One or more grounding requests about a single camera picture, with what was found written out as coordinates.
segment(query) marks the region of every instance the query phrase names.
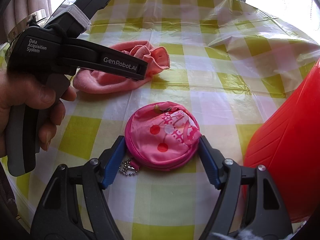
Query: tablecloth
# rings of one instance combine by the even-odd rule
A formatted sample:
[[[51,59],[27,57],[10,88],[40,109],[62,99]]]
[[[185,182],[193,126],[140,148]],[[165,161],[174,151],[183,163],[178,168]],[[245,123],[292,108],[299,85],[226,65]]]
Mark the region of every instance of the tablecloth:
[[[8,175],[20,216],[29,225],[57,165],[82,165],[98,157],[146,104],[184,105],[211,145],[242,164],[252,134],[320,57],[320,46],[305,33],[237,0],[111,0],[80,38],[105,46],[149,40],[166,47],[171,68],[134,91],[78,92],[76,101],[64,102],[65,119],[48,152],[36,155],[35,170],[18,178]],[[90,228],[77,189],[81,217]],[[198,239],[218,194],[197,155],[171,172],[142,168],[137,176],[118,174],[105,191],[126,240]],[[240,197],[233,229],[242,210]]]

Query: pink cloth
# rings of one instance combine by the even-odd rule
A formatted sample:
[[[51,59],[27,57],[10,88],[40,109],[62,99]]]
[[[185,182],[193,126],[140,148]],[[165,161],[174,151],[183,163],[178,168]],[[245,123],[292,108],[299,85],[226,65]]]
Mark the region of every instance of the pink cloth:
[[[131,166],[142,164],[169,171],[187,163],[195,154],[201,133],[193,115],[173,102],[138,109],[125,127],[125,142],[133,156]]]
[[[80,69],[73,79],[76,89],[90,94],[107,94],[136,89],[152,80],[152,76],[170,68],[169,55],[164,47],[154,48],[149,41],[127,41],[111,46],[148,62],[146,78],[133,80],[96,70]]]

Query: red dot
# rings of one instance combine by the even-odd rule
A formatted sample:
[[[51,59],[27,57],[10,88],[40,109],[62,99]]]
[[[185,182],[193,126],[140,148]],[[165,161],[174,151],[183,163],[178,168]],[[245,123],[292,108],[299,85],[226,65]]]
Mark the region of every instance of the red dot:
[[[168,146],[165,143],[159,143],[158,145],[158,151],[159,152],[166,152],[168,150]]]
[[[159,132],[160,132],[160,126],[159,125],[153,125],[153,126],[151,126],[151,128],[150,128],[150,132],[152,133],[152,134],[158,134]]]

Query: round pouch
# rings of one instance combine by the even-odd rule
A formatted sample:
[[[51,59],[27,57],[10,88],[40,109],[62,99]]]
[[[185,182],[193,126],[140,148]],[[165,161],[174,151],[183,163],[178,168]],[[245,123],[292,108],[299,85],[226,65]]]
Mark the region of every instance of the round pouch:
[[[138,109],[125,127],[125,142],[140,165],[169,171],[187,163],[198,148],[201,133],[193,115],[173,102],[160,102]]]

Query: finger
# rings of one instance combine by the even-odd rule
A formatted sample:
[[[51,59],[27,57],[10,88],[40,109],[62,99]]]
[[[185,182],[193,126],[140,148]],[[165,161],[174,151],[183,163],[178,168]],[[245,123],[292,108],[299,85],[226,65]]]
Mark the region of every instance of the finger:
[[[66,108],[63,103],[59,101],[50,112],[50,121],[55,125],[60,125],[65,115]]]
[[[77,93],[76,90],[73,87],[68,87],[68,89],[64,92],[64,94],[62,95],[62,99],[63,100],[67,100],[67,101],[75,101],[77,97]]]
[[[31,74],[0,72],[0,107],[22,105],[35,109],[49,108],[55,101],[56,93],[42,85]]]
[[[47,150],[51,139],[55,136],[57,127],[47,120],[39,129],[39,143],[42,149]]]

